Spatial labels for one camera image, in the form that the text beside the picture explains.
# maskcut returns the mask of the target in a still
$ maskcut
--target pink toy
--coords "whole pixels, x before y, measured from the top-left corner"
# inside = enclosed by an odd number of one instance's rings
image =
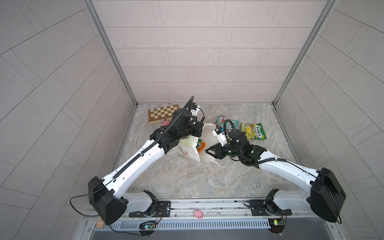
[[[203,218],[203,212],[200,211],[200,210],[195,210],[193,212],[193,216],[197,217],[197,218]]]
[[[165,120],[160,126],[163,127],[163,126],[168,126],[168,125],[169,125],[169,121]]]

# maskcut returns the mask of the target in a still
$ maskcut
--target green candy bag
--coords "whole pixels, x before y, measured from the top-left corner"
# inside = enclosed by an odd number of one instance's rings
[[[266,135],[261,123],[240,123],[240,130],[245,133],[247,139],[266,139]]]

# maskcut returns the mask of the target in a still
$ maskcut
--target beige wall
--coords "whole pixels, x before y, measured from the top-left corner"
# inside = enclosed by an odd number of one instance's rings
[[[138,102],[271,102],[323,1],[93,1]]]
[[[0,238],[69,239],[134,105],[81,0],[2,0],[0,22]]]
[[[349,239],[384,239],[384,2],[339,0],[277,108],[304,164],[332,170]]]

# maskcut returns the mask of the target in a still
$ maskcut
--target marble floor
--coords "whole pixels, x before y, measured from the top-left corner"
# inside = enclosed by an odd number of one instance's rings
[[[119,166],[145,143],[155,129],[160,127],[160,123],[148,123],[147,111],[167,105],[142,104],[138,106]],[[204,122],[206,123],[215,123],[220,114],[239,120],[239,122],[261,122],[267,139],[250,140],[250,143],[265,147],[276,155],[294,162],[272,105],[268,103],[199,105],[204,111]],[[216,161],[223,166],[227,159]],[[146,169],[130,186],[128,192],[149,190],[158,199],[266,197],[273,188],[300,190],[295,184],[269,171],[247,167],[232,160],[229,160],[224,168],[213,162],[200,164],[171,150]]]

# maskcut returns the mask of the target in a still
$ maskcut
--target chessboard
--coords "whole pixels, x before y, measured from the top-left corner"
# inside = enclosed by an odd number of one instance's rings
[[[155,108],[148,110],[149,124],[164,122],[165,120],[171,120],[174,111],[179,109],[179,105],[171,105],[162,108]]]

